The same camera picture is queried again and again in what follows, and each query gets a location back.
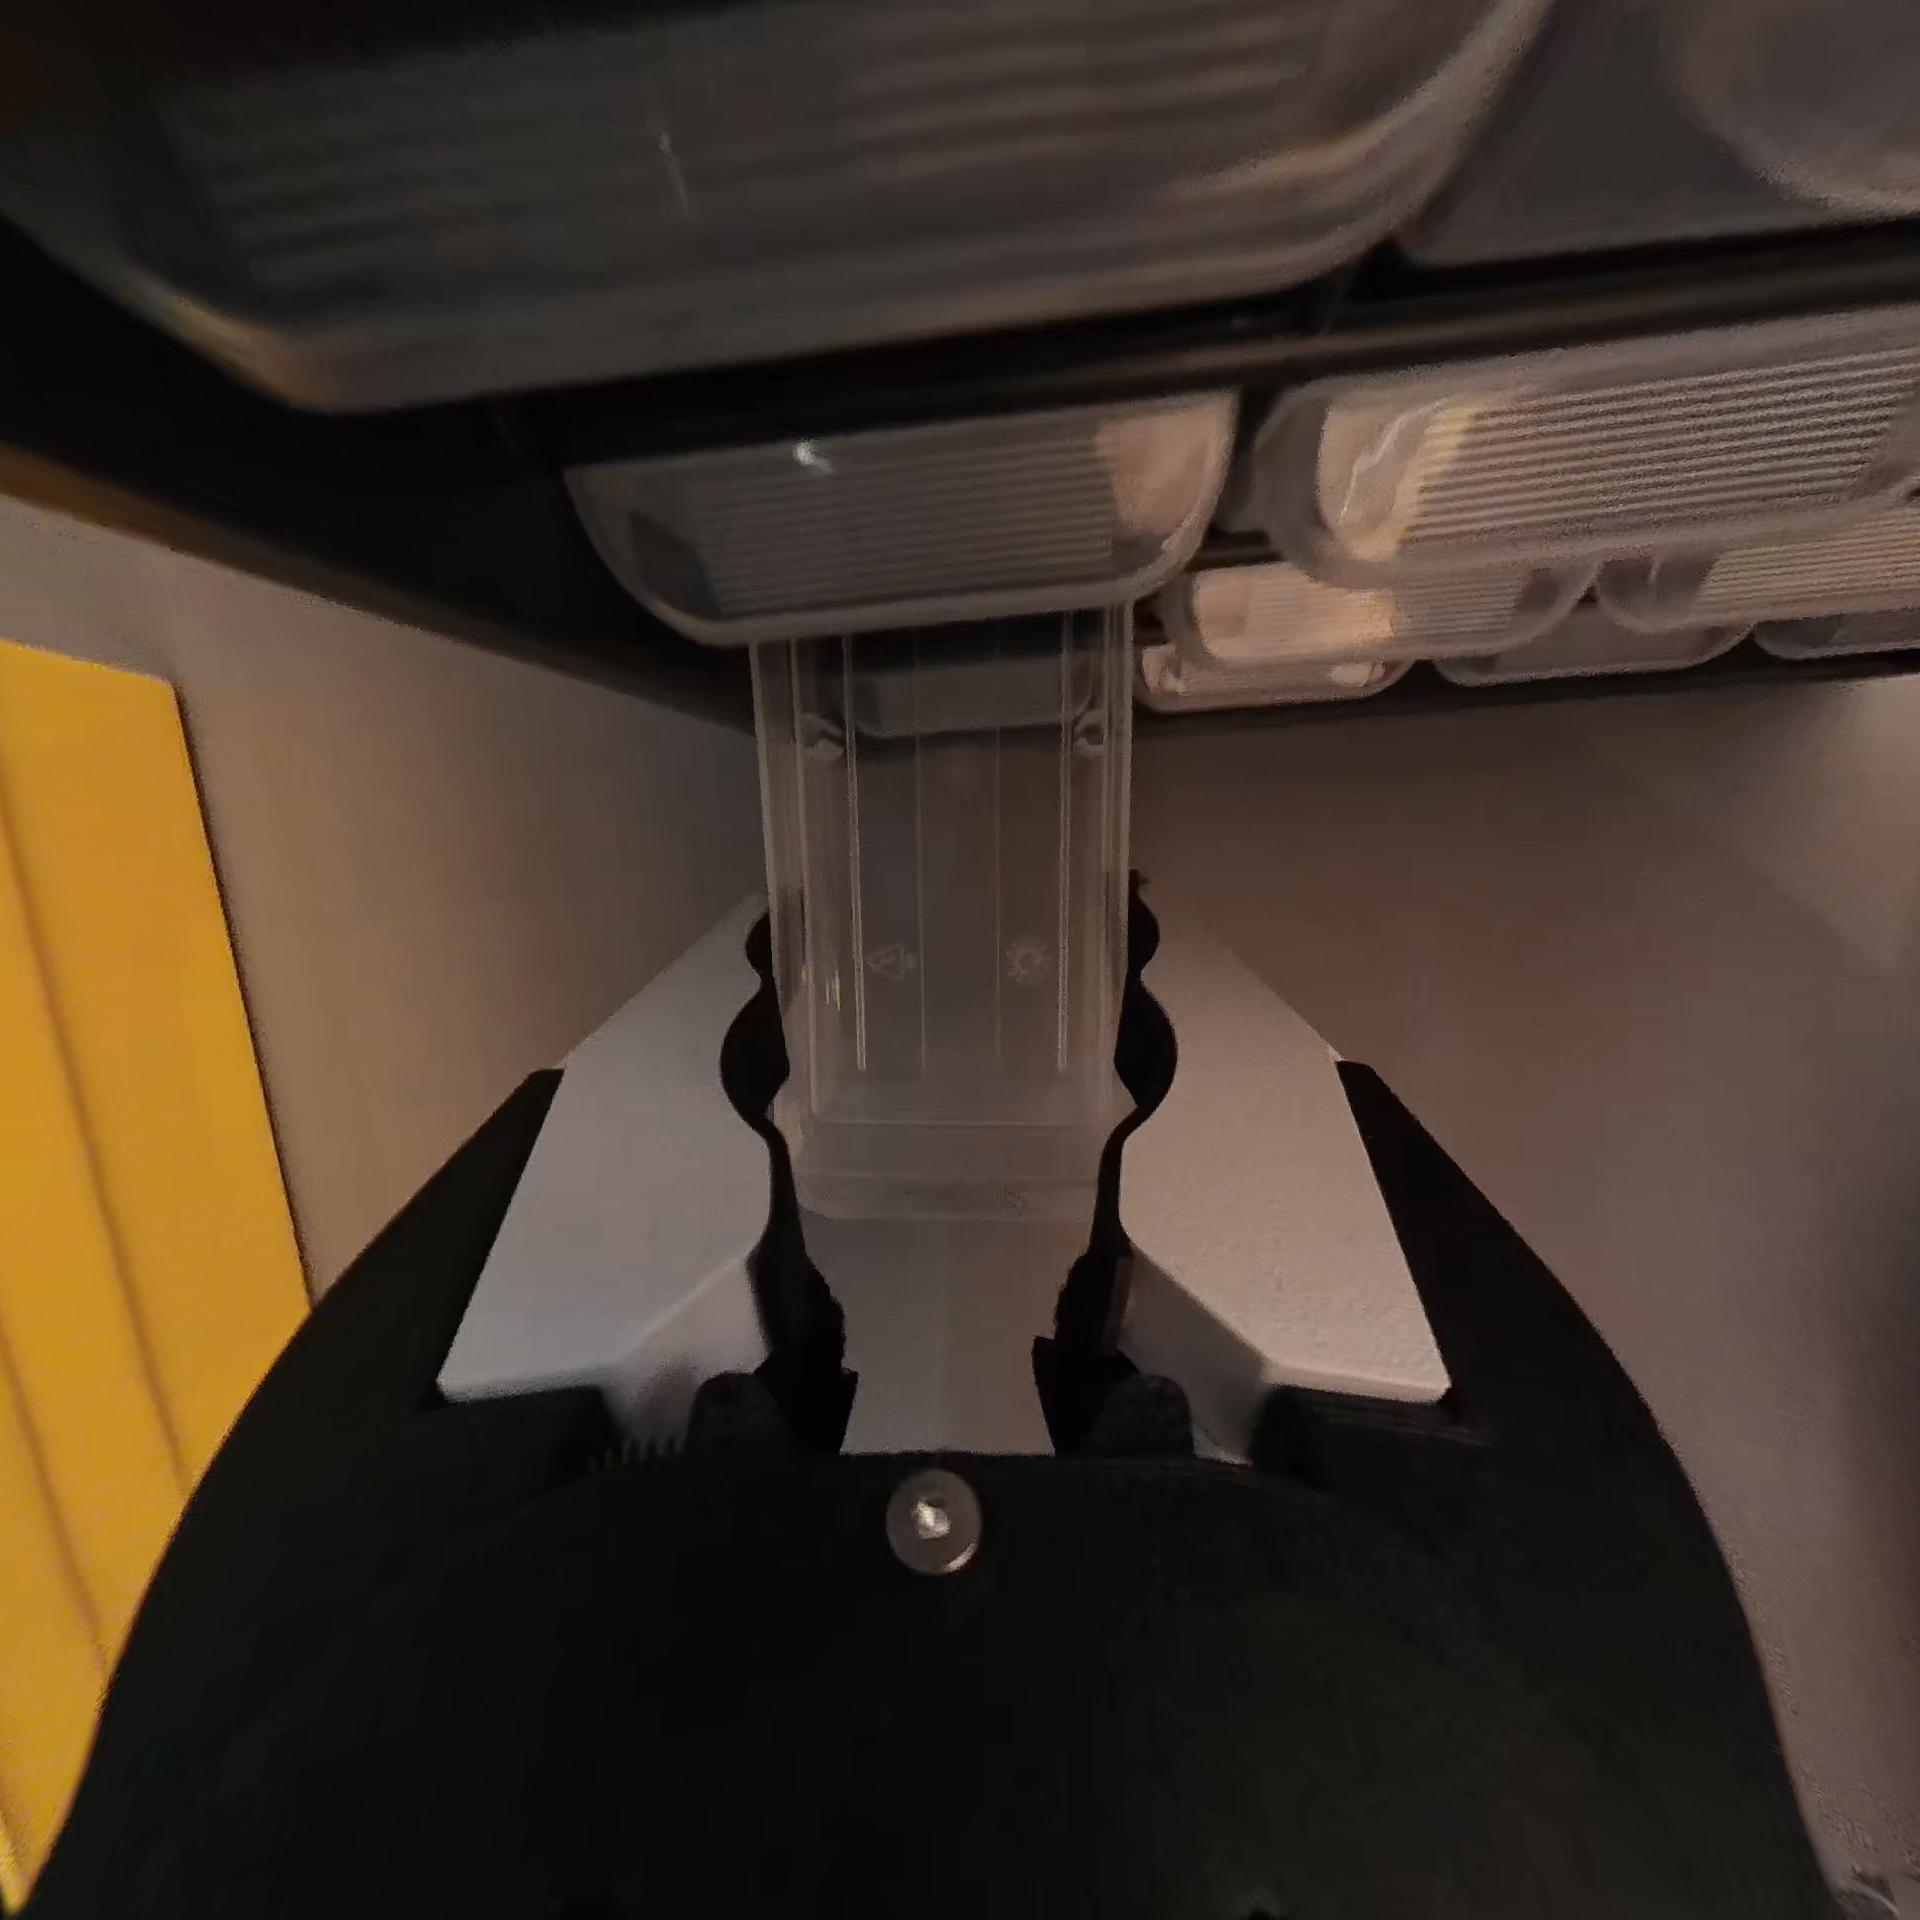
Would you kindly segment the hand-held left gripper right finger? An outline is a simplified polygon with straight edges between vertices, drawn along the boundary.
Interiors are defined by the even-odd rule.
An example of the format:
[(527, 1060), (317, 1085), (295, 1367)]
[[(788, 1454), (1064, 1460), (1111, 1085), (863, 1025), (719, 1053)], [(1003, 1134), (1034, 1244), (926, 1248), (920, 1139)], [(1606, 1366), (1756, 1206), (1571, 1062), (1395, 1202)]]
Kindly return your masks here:
[(1248, 965), (1125, 910), (1124, 1111), (1031, 1366), (1057, 1455), (1296, 1455), (1447, 1433), (1451, 1380), (1340, 1077)]

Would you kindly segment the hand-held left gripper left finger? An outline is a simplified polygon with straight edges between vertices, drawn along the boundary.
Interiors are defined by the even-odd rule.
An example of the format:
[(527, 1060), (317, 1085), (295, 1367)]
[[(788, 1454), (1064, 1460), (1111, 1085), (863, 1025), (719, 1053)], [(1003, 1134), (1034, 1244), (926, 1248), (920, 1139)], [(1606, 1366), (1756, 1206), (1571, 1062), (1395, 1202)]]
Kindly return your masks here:
[(773, 1112), (787, 1074), (750, 897), (567, 1057), (440, 1393), (588, 1388), (667, 1449), (707, 1383), (741, 1373), (801, 1452), (839, 1452), (855, 1376)]

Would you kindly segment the clear plastic drawer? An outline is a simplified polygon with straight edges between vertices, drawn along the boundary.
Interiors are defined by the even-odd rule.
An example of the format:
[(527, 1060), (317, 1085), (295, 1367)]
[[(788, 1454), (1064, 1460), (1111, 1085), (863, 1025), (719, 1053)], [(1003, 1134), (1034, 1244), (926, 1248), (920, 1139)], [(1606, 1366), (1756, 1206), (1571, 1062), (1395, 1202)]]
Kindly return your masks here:
[(1125, 1112), (1134, 616), (751, 651), (808, 1211), (1086, 1223)]

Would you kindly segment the yellow storage bin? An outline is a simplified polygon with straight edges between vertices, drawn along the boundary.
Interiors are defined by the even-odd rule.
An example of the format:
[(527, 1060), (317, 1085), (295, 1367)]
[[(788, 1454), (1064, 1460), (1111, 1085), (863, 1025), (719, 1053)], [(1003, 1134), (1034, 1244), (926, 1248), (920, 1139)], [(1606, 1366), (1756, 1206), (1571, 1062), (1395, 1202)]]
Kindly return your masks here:
[(184, 1506), (306, 1314), (177, 694), (5, 641), (8, 1908)]

